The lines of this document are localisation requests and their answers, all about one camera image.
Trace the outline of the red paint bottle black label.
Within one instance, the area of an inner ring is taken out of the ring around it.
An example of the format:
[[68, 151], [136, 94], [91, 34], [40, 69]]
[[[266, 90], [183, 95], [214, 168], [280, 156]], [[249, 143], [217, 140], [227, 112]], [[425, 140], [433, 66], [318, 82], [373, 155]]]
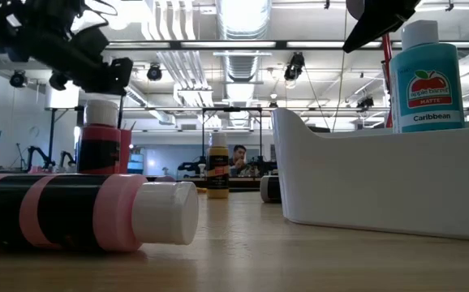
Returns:
[[77, 171], [80, 174], [118, 174], [120, 171], [118, 105], [112, 101], [88, 100], [80, 130]]

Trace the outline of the person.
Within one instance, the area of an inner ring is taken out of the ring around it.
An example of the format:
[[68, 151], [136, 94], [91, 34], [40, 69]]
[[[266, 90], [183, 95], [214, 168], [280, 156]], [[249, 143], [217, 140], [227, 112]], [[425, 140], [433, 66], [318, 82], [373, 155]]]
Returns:
[[235, 145], [230, 159], [231, 173], [236, 171], [236, 174], [240, 174], [246, 166], [245, 157], [247, 149], [243, 145]]

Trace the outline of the red plastic cup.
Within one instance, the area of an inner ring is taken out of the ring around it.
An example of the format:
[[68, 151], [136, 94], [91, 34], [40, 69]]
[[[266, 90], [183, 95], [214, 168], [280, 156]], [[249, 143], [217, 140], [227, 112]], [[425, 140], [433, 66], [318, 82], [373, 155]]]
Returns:
[[130, 146], [131, 146], [131, 130], [121, 130], [120, 140], [120, 158], [119, 158], [119, 173], [126, 174], [127, 166], [130, 160]]

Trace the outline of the black background rig frame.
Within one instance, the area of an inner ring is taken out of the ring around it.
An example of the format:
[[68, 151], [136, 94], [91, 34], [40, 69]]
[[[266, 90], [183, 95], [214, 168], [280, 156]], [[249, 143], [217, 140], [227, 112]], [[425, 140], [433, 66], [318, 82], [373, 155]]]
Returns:
[[202, 143], [204, 143], [204, 138], [205, 138], [205, 114], [209, 111], [217, 112], [225, 112], [225, 113], [238, 113], [238, 112], [248, 112], [249, 114], [251, 112], [257, 112], [258, 115], [255, 117], [255, 120], [260, 124], [260, 127], [258, 129], [259, 133], [259, 156], [258, 156], [258, 161], [262, 162], [264, 160], [264, 151], [263, 151], [263, 109], [261, 107], [235, 107], [235, 106], [227, 106], [227, 107], [203, 107], [200, 108], [201, 112], [201, 117], [202, 117]]

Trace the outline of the white paint bottle black label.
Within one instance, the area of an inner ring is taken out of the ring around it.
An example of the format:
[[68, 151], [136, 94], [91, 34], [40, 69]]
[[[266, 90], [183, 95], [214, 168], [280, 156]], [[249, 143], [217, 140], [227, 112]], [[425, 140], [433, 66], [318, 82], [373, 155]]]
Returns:
[[264, 176], [261, 178], [260, 197], [264, 203], [282, 202], [278, 176]]

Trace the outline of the white box on stand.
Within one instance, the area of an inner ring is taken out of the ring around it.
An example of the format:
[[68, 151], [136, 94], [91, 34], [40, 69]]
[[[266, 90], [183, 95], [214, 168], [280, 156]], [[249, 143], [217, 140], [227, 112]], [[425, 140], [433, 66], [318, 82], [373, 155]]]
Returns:
[[66, 84], [66, 88], [59, 91], [46, 85], [45, 107], [48, 109], [69, 109], [75, 108], [79, 104], [80, 89], [71, 81]]

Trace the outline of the turquoise paint bottle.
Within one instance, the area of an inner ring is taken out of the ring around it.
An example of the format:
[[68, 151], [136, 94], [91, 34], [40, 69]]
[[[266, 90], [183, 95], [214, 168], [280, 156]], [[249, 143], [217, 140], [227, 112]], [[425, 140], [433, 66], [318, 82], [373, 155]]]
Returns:
[[389, 62], [393, 131], [463, 128], [463, 99], [455, 45], [439, 41], [435, 20], [401, 31], [402, 51]]

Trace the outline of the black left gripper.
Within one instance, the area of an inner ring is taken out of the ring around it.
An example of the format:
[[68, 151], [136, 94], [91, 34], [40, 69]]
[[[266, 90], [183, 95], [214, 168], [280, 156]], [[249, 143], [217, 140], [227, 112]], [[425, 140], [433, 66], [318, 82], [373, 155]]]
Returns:
[[133, 61], [116, 58], [111, 64], [101, 53], [109, 44], [97, 27], [76, 34], [71, 25], [56, 17], [35, 17], [16, 28], [7, 27], [11, 46], [21, 62], [34, 58], [51, 68], [51, 85], [63, 90], [70, 79], [85, 92], [123, 96], [130, 82]]

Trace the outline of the white plastic bin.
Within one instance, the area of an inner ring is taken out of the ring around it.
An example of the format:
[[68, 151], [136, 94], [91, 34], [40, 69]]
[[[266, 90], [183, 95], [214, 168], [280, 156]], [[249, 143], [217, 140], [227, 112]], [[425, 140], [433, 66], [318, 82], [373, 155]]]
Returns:
[[469, 239], [469, 128], [316, 133], [288, 109], [272, 122], [289, 221]]

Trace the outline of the black aluminium rig frame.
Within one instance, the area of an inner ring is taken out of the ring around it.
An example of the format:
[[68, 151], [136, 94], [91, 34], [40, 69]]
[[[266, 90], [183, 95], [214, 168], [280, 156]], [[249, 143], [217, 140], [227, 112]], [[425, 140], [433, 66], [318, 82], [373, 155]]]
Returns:
[[342, 50], [343, 41], [111, 41], [108, 51]]

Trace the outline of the silver ceiling air duct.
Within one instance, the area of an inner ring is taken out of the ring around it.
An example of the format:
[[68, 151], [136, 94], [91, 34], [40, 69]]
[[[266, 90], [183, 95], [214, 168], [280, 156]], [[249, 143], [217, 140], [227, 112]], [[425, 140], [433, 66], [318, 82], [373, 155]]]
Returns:
[[[266, 37], [272, 0], [215, 0], [217, 26], [222, 40], [254, 41]], [[234, 82], [251, 82], [260, 58], [224, 57], [227, 77]]]

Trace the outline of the pink paint bottle black label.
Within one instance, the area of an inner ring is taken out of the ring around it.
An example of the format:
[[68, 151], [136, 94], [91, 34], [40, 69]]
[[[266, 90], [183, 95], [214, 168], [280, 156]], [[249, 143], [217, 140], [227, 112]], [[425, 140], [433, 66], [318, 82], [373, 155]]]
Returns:
[[190, 244], [199, 202], [192, 182], [139, 174], [0, 174], [0, 248], [136, 251]]

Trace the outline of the yellow paint bottle black label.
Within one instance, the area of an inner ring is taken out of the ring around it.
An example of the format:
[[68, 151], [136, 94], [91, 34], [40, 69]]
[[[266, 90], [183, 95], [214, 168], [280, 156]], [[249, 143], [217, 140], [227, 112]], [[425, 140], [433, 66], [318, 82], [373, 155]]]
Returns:
[[225, 133], [212, 132], [206, 157], [207, 196], [227, 199], [229, 191], [229, 151]]

